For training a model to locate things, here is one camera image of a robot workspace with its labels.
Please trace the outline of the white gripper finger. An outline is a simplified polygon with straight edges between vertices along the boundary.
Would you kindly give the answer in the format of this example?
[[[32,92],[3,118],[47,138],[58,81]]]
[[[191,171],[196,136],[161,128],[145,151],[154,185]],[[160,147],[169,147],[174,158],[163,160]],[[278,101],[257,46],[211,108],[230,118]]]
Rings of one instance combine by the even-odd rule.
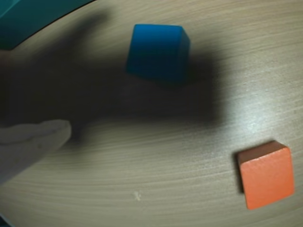
[[[51,151],[60,149],[71,137],[67,120],[18,124],[0,129],[0,183],[39,161]]]

